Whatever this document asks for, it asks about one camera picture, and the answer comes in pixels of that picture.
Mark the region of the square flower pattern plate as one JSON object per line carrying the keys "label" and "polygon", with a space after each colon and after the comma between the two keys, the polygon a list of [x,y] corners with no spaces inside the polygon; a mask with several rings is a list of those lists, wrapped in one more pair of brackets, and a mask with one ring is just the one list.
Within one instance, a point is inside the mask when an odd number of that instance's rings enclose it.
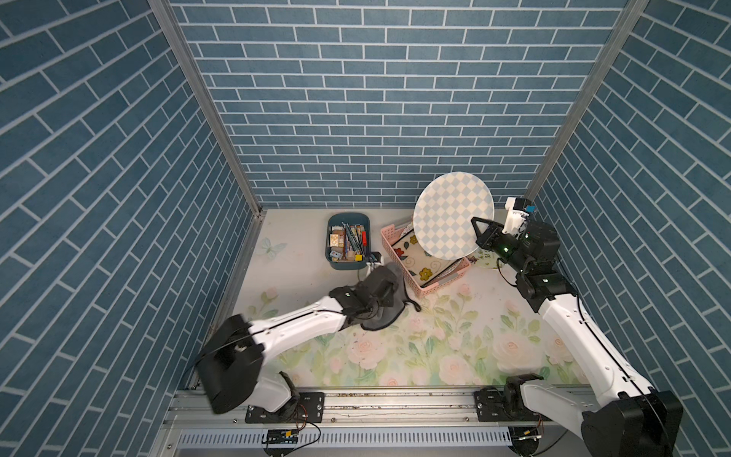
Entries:
{"label": "square flower pattern plate", "polygon": [[431,287],[461,268],[461,260],[444,260],[426,252],[413,228],[403,233],[391,247],[405,268],[405,275],[420,289]]}

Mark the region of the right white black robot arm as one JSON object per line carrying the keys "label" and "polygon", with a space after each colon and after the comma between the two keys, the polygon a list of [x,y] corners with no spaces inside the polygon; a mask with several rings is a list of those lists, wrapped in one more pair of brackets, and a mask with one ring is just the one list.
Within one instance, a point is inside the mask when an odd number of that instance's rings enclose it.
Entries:
{"label": "right white black robot arm", "polygon": [[672,455],[681,401],[640,375],[591,319],[580,293],[557,267],[561,243],[555,228],[530,221],[512,234],[496,221],[474,217],[471,224],[477,246],[515,270],[516,289],[563,341],[595,397],[584,400],[538,374],[523,374],[506,382],[506,409],[552,420],[580,437],[593,456]]}

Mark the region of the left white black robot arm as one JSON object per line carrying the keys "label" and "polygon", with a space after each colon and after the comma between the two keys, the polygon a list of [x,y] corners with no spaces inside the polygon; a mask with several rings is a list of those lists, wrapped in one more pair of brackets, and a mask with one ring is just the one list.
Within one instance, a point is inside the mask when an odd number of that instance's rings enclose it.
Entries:
{"label": "left white black robot arm", "polygon": [[354,286],[333,289],[319,301],[266,320],[236,314],[215,331],[194,367],[215,414],[241,406],[258,407],[279,420],[292,419],[300,392],[282,371],[266,367],[281,353],[320,336],[351,327],[380,331],[411,303],[394,264],[378,266]]}

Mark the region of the grey green cleaning cloth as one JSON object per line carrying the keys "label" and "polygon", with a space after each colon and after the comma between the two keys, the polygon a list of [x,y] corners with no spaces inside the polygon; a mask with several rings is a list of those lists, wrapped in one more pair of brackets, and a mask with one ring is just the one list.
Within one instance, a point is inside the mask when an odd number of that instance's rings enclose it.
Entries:
{"label": "grey green cleaning cloth", "polygon": [[393,324],[407,305],[421,311],[421,306],[409,297],[402,268],[395,263],[376,267],[356,287],[357,296],[367,305],[360,317],[364,331],[380,331]]}

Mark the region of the round blue checkered plate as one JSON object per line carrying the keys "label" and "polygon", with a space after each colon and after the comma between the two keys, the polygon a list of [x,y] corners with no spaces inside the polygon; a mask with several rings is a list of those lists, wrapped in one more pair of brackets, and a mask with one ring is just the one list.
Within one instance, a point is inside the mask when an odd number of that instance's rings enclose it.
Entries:
{"label": "round blue checkered plate", "polygon": [[471,219],[491,220],[494,211],[493,196],[483,180],[462,171],[447,173],[421,192],[413,213],[413,230],[426,253],[457,260],[478,249]]}

